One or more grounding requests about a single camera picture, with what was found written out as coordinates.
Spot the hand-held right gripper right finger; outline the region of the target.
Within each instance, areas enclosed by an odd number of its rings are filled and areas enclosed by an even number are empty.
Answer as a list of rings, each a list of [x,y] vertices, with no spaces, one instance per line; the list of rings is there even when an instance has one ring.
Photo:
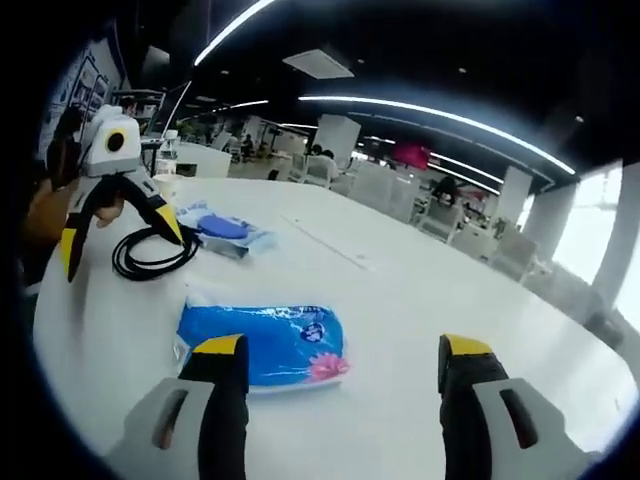
[[[438,393],[447,479],[577,479],[590,468],[562,412],[481,341],[440,336]]]

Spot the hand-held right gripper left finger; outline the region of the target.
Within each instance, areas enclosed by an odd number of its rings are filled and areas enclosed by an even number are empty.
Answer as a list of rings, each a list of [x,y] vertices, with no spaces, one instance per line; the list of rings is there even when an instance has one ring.
[[[208,339],[129,412],[107,455],[120,479],[244,479],[248,340]]]

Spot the person's left hand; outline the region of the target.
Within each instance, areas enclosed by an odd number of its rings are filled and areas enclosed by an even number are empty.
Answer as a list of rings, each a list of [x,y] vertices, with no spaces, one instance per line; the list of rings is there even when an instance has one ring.
[[[116,195],[109,205],[98,208],[94,213],[97,219],[96,227],[105,228],[109,226],[121,215],[123,207],[123,198],[120,195]]]

